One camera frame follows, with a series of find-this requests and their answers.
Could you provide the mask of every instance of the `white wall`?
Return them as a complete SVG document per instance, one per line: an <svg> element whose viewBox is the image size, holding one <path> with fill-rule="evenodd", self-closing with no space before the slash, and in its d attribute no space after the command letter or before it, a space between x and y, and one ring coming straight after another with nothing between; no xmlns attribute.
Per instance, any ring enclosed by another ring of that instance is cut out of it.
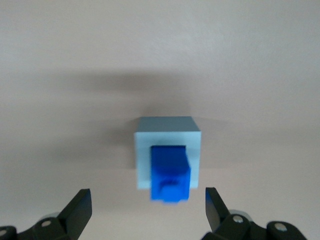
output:
<svg viewBox="0 0 320 240"><path fill-rule="evenodd" d="M319 1L1 1L0 226L91 188L80 239L200 239L204 189L320 235ZM193 116L199 189L135 187L141 116Z"/></svg>

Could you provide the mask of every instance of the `blue lego brick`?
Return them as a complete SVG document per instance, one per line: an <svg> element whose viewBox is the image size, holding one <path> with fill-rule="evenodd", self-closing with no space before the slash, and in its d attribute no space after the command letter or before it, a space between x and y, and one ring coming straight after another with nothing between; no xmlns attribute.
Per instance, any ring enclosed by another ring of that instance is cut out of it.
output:
<svg viewBox="0 0 320 240"><path fill-rule="evenodd" d="M190 173L185 146L152 146L151 200L188 200Z"/></svg>
<svg viewBox="0 0 320 240"><path fill-rule="evenodd" d="M191 116L141 117L134 142L138 189L151 187L152 146L185 146L190 188L198 187L201 131Z"/></svg>

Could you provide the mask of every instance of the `light blue cube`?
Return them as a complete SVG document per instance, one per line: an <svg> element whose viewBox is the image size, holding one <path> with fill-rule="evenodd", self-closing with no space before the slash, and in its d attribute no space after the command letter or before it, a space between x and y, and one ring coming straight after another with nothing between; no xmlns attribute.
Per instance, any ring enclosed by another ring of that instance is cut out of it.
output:
<svg viewBox="0 0 320 240"><path fill-rule="evenodd" d="M198 187L201 131L191 116L141 117L134 142L138 189L151 187L152 146L185 146L190 188Z"/></svg>

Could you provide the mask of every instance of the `metal screw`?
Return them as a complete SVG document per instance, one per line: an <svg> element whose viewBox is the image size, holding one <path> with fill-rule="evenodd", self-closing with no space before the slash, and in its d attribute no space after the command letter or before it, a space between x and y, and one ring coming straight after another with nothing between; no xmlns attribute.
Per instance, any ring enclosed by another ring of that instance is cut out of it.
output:
<svg viewBox="0 0 320 240"><path fill-rule="evenodd" d="M233 221L235 221L238 224L242 224L244 222L243 218L238 215L233 216Z"/></svg>
<svg viewBox="0 0 320 240"><path fill-rule="evenodd" d="M49 226L50 224L51 224L51 221L48 220L48 221L44 221L43 223L41 223L41 226L42 226L42 227L47 227L47 226Z"/></svg>
<svg viewBox="0 0 320 240"><path fill-rule="evenodd" d="M280 223L280 222L277 222L275 225L275 228L281 232L285 232L287 231L287 228L284 224Z"/></svg>
<svg viewBox="0 0 320 240"><path fill-rule="evenodd" d="M0 231L0 237L6 235L6 233L7 233L7 230L1 230L1 231Z"/></svg>

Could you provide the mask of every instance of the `blue block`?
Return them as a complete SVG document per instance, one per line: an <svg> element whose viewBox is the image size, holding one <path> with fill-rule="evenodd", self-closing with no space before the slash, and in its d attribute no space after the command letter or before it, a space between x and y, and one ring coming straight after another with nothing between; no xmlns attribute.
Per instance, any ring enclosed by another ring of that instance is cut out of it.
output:
<svg viewBox="0 0 320 240"><path fill-rule="evenodd" d="M185 146L152 146L151 199L188 200L190 172Z"/></svg>
<svg viewBox="0 0 320 240"><path fill-rule="evenodd" d="M201 131L191 116L141 117L134 144L138 189L151 188L152 146L185 146L190 188L198 187Z"/></svg>

